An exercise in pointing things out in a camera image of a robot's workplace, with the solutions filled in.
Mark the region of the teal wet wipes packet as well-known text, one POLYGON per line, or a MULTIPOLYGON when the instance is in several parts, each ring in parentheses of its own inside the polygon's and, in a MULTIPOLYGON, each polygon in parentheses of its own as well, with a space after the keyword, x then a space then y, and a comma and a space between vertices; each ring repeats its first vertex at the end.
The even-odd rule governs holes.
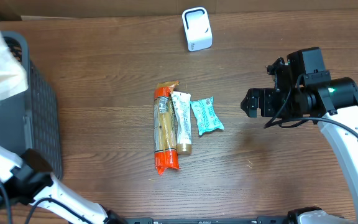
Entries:
POLYGON ((191 101, 191 109, 196 118, 198 134, 212 132, 216 129, 224 130, 224 125, 214 112, 214 97, 191 101))

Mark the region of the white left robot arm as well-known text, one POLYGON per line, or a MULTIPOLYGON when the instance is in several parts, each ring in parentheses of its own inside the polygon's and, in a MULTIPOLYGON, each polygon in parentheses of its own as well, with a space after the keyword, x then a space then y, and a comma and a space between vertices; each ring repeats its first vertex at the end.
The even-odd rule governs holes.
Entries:
POLYGON ((61 183, 45 160, 31 164, 17 154, 0 146, 0 209, 7 211, 12 223, 11 207, 17 203, 30 205, 26 218, 30 222, 40 207, 58 215, 69 223, 125 223, 125 219, 98 203, 91 202, 61 183))

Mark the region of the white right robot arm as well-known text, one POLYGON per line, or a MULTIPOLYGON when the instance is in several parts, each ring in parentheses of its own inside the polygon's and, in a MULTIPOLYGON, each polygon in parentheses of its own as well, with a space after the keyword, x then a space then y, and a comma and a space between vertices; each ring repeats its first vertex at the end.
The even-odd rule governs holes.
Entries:
POLYGON ((269 121, 265 128, 295 128, 311 121, 332 147, 352 195, 358 223, 358 87, 332 79, 318 55, 289 55, 267 66, 274 88, 251 88, 241 109, 269 121))

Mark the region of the white Pantene tube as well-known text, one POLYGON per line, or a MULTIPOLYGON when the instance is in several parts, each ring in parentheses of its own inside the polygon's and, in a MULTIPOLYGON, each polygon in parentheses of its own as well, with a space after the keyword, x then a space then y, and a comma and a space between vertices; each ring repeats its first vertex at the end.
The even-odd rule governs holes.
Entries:
POLYGON ((177 120, 177 152, 190 155, 192 151, 190 99, 191 95, 179 91, 171 94, 177 120))

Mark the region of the orange spaghetti packet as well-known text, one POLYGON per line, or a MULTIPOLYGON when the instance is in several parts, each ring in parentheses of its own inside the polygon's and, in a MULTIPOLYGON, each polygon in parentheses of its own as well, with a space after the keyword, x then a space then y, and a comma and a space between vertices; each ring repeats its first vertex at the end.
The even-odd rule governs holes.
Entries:
POLYGON ((179 81, 158 83, 154 92, 154 158, 159 175, 180 168, 175 132, 175 114, 171 94, 179 81))

